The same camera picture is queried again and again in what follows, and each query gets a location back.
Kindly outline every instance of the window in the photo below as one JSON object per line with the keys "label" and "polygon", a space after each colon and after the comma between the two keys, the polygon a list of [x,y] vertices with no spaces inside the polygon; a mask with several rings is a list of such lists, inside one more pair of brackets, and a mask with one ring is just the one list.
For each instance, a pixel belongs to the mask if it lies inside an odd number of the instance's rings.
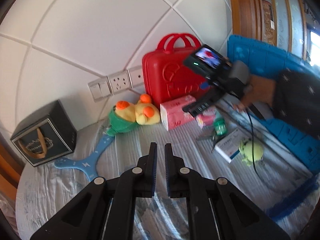
{"label": "window", "polygon": [[320,67],[320,36],[314,32],[310,32],[311,36],[311,54],[310,65],[317,65]]}

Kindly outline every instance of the tissue box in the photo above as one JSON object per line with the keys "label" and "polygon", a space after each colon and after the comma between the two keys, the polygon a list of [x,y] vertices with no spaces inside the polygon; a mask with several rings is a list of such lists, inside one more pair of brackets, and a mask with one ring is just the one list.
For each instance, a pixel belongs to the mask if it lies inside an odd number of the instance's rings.
{"label": "tissue box", "polygon": [[183,112],[182,108],[195,101],[193,96],[187,95],[160,105],[161,121],[167,131],[194,120],[191,114]]}
{"label": "tissue box", "polygon": [[216,107],[211,106],[205,111],[203,111],[202,114],[199,114],[196,116],[196,120],[198,122],[199,127],[202,129],[206,126],[210,126],[213,124],[214,119],[216,118]]}

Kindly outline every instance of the camera screen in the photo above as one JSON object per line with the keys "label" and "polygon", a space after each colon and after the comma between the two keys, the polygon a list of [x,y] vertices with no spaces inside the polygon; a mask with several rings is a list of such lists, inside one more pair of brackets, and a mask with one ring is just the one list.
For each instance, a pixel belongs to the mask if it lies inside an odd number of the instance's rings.
{"label": "camera screen", "polygon": [[207,48],[199,50],[196,53],[196,56],[212,68],[217,68],[217,66],[222,62],[217,54]]}

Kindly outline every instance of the light switch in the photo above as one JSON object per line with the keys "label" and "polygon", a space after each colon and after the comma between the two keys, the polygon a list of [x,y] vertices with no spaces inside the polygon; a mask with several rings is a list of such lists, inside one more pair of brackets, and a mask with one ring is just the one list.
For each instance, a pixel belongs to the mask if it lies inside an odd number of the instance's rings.
{"label": "light switch", "polygon": [[92,85],[89,87],[93,96],[93,99],[102,98],[102,93],[99,87],[99,84]]}
{"label": "light switch", "polygon": [[99,86],[100,86],[100,91],[103,97],[107,97],[111,95],[107,80],[100,82]]}

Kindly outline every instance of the power outlet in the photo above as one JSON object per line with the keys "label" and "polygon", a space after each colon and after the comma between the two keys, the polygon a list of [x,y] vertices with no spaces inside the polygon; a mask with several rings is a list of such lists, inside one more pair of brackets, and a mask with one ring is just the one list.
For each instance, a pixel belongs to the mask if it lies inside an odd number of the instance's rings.
{"label": "power outlet", "polygon": [[108,76],[112,94],[117,94],[130,88],[128,71],[122,71]]}
{"label": "power outlet", "polygon": [[142,67],[134,67],[128,70],[130,76],[131,87],[136,87],[143,84]]}

